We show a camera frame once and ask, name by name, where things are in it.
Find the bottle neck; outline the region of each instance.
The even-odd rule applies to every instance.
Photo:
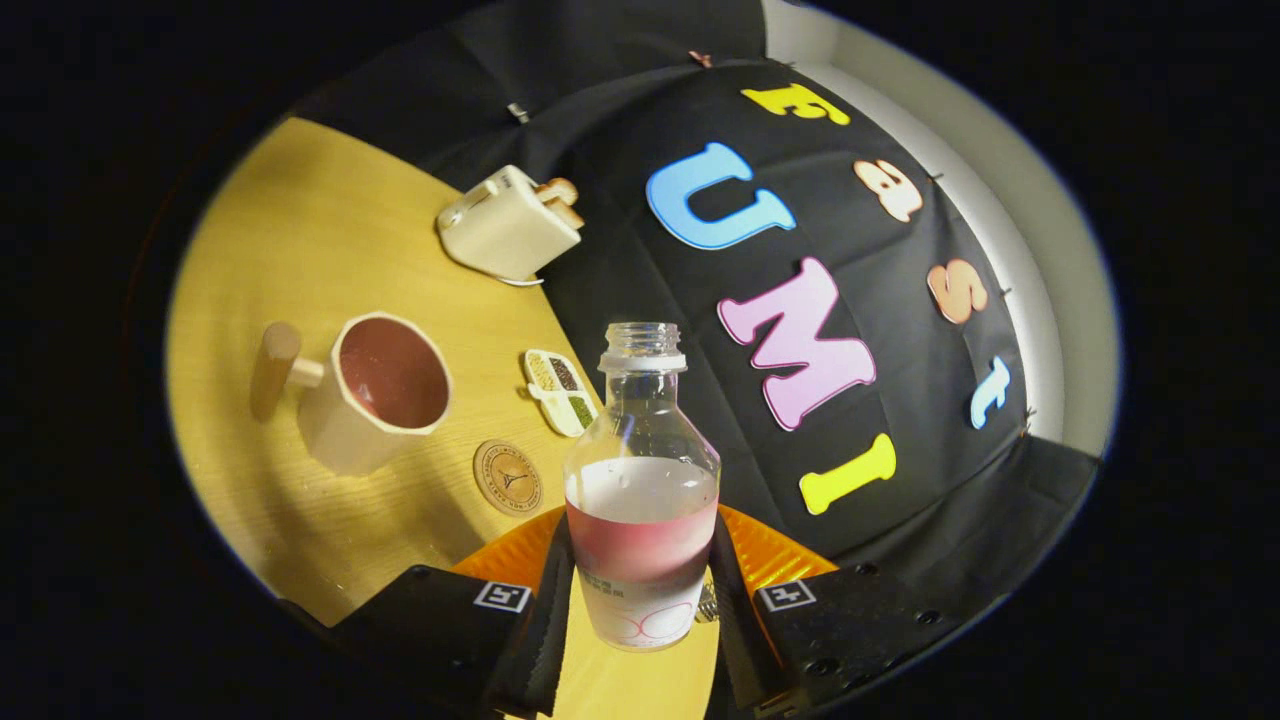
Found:
[[[605,405],[623,411],[658,411],[676,406],[680,373],[609,373],[604,378]]]

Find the bottle label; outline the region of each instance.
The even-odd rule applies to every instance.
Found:
[[[648,648],[673,643],[689,633],[703,591],[707,561],[690,565],[664,583],[605,580],[579,568],[591,625],[620,646]]]
[[[566,488],[566,510],[596,634],[635,648],[678,641],[707,571],[714,478],[677,460],[630,457],[584,468],[580,479]]]

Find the foam letter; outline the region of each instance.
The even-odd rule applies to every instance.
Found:
[[[987,424],[987,406],[992,402],[996,407],[1005,406],[1005,388],[1009,387],[1009,368],[1005,361],[996,357],[991,361],[991,374],[978,383],[978,389],[973,391],[973,402],[969,404],[969,421],[973,427],[982,429]]]
[[[924,199],[910,178],[884,160],[876,160],[874,165],[858,160],[854,163],[854,174],[879,197],[881,208],[895,220],[909,223],[911,213],[924,208]]]
[[[831,503],[872,480],[887,480],[897,470],[893,441],[881,433],[872,448],[827,473],[806,473],[800,478],[800,495],[810,515],[822,515]]]
[[[964,260],[952,260],[946,268],[931,268],[928,284],[942,316],[957,325],[969,320],[970,309],[980,311],[987,307],[987,288],[982,286],[978,270]]]
[[[746,95],[774,115],[786,115],[788,108],[795,108],[795,111],[791,114],[797,118],[831,118],[831,122],[837,126],[849,124],[849,115],[819,97],[814,91],[794,82],[791,87],[780,87],[777,90],[744,90],[742,95]]]
[[[681,242],[699,250],[723,250],[753,234],[780,227],[791,229],[796,219],[777,195],[755,191],[755,202],[713,223],[689,209],[689,196],[730,178],[749,181],[751,167],[727,145],[710,142],[707,150],[677,160],[649,177],[645,195],[658,222]]]
[[[780,318],[751,356],[754,368],[804,365],[787,378],[764,379],[764,400],[786,430],[845,388],[876,379],[876,361],[860,340],[818,340],[840,299],[836,281],[814,258],[800,260],[800,274],[746,302],[721,300],[721,323],[739,345],[755,340],[755,328]]]

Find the blue letter u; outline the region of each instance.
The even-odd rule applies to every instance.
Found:
[[[708,223],[689,209],[689,196],[730,178],[751,179],[751,167],[727,145],[709,142],[707,150],[677,160],[649,177],[649,208],[671,234],[699,250],[723,250],[772,228],[791,229],[796,219],[777,195],[755,191],[755,202]]]

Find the glass bottle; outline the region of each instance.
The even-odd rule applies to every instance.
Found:
[[[595,633],[628,651],[689,633],[719,503],[719,455],[676,405],[680,331],[614,323],[605,407],[564,460],[564,505]]]

